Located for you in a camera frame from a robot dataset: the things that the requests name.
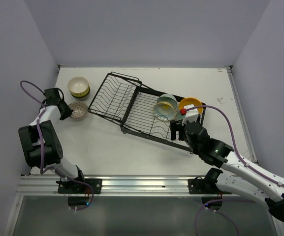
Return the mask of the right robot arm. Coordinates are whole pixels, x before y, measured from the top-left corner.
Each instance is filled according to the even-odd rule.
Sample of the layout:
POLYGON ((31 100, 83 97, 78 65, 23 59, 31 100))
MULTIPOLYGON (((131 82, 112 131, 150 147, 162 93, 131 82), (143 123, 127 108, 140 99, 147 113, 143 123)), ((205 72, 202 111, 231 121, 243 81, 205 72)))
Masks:
POLYGON ((207 192, 219 190, 252 200, 284 222, 284 177, 239 156, 230 145, 211 138, 199 122, 182 125, 173 121, 170 131, 172 140, 186 142, 191 152, 212 166, 203 181, 207 192))

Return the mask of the dark brown ribbed bowl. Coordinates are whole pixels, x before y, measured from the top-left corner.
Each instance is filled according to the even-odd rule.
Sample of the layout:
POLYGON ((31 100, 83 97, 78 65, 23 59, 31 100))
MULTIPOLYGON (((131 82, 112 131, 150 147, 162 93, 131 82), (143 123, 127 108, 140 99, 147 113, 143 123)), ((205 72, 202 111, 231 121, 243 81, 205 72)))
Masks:
POLYGON ((76 96, 74 96, 74 98, 75 98, 76 100, 83 101, 83 100, 86 100, 86 99, 89 98, 89 94, 87 94, 87 95, 85 95, 85 96, 82 96, 82 97, 76 97, 76 96))

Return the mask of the red patterned bowl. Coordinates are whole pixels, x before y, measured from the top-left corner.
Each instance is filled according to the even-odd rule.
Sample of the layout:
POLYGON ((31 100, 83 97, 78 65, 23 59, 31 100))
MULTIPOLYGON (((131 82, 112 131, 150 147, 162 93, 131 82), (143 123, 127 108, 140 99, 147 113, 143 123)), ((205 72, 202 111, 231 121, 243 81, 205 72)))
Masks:
POLYGON ((82 120, 88 114, 88 106, 85 102, 75 101, 68 106, 72 110, 72 114, 69 117, 73 120, 82 120))

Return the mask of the lime green bowl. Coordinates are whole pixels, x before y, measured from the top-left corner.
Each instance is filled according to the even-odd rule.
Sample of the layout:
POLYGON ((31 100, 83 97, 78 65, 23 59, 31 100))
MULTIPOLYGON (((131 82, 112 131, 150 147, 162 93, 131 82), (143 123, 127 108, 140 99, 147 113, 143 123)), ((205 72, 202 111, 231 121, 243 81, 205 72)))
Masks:
POLYGON ((70 90, 70 94, 76 97, 82 97, 90 93, 90 86, 77 84, 70 90))

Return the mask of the mint green bowl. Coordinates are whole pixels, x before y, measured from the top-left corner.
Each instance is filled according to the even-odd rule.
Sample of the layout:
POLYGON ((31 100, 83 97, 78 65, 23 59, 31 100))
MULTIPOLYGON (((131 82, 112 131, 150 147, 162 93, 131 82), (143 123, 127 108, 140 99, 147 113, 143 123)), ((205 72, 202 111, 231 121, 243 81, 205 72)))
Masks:
POLYGON ((180 112, 178 112, 178 113, 176 114, 175 119, 176 119, 176 121, 180 121, 180 120, 183 120, 184 117, 185 117, 185 115, 182 115, 180 112))

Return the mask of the white blue leaf bowl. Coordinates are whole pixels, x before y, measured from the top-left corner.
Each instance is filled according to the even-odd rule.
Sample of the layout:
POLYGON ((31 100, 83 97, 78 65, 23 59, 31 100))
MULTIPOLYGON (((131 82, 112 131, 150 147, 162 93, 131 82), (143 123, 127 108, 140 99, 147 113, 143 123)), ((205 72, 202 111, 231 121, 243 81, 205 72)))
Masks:
POLYGON ((74 77, 68 81, 67 88, 74 97, 86 96, 90 91, 90 85, 84 77, 74 77))

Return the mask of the orange yellow bowl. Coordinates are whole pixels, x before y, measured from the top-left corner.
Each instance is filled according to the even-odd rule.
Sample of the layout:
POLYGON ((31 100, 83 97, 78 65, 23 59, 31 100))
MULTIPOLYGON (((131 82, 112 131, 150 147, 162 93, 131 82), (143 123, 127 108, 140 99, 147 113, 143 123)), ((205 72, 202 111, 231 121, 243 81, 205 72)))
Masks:
POLYGON ((179 103, 180 114, 184 115, 185 112, 182 112, 182 110, 185 109, 185 106, 189 106, 189 105, 193 105, 194 107, 199 107, 199 106, 202 106, 203 104, 202 104, 201 101, 199 101, 198 99, 193 98, 193 97, 184 98, 179 103))

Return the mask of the dark green rim bowl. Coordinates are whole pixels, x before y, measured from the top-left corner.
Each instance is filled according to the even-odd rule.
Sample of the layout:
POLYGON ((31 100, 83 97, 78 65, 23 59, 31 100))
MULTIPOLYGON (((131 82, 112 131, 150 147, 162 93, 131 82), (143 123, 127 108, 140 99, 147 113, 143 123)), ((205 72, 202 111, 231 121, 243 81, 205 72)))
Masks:
POLYGON ((168 93, 161 95, 157 99, 157 103, 159 103, 159 102, 167 102, 167 103, 171 104, 174 109, 176 109, 177 106, 178 106, 176 98, 173 95, 168 94, 168 93))

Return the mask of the teal striped yellow bowl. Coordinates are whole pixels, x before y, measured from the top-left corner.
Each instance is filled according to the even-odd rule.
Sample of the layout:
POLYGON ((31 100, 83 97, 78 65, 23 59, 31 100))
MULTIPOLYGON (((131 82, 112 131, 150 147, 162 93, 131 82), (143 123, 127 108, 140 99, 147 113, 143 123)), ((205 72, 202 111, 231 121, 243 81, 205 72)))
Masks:
POLYGON ((159 102, 153 107, 154 116, 161 121, 171 121, 175 119, 176 112, 168 102, 159 102))

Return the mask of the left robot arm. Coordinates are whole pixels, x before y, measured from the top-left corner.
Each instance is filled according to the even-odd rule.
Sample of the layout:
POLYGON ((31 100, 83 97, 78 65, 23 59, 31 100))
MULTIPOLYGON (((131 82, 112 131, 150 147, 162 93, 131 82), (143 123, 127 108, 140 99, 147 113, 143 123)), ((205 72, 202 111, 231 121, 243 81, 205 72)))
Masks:
POLYGON ((69 118, 73 110, 66 104, 59 88, 46 89, 44 95, 35 120, 18 130, 25 161, 29 167, 39 168, 41 174, 47 171, 57 174, 60 193, 82 193, 87 182, 80 168, 64 157, 54 128, 56 121, 69 118))

